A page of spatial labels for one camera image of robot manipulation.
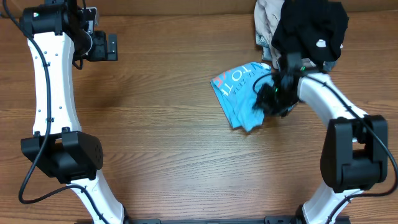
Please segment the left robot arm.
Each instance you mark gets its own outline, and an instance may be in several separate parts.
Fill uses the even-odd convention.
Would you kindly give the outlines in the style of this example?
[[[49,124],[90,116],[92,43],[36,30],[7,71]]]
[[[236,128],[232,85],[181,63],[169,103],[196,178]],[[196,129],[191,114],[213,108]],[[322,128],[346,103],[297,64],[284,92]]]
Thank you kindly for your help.
[[[118,58],[116,35],[96,30],[97,23],[97,8],[76,1],[45,1],[23,11],[19,27],[34,62],[36,112],[33,135],[21,149],[33,167],[77,194],[93,223],[128,223],[104,177],[100,140],[82,131],[75,108],[72,70]]]

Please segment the light blue t-shirt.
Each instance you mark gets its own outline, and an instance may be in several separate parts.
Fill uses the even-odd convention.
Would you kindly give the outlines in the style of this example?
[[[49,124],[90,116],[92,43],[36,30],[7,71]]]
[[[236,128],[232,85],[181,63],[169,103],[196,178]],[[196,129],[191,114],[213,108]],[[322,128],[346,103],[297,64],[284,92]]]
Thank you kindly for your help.
[[[272,86],[272,68],[266,63],[251,62],[227,70],[211,80],[211,86],[232,128],[246,132],[263,123],[265,114],[254,107],[256,92],[263,84]]]

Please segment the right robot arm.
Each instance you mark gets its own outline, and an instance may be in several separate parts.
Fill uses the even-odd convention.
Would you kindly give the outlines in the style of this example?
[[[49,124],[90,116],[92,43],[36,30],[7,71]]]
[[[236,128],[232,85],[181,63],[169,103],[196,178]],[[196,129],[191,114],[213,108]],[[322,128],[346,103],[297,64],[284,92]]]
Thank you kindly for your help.
[[[294,215],[266,216],[265,223],[349,223],[340,213],[354,198],[387,177],[387,121],[350,102],[321,65],[305,63],[299,53],[284,55],[271,83],[253,83],[255,109],[284,117],[298,102],[306,103],[326,126],[320,158],[322,183]]]

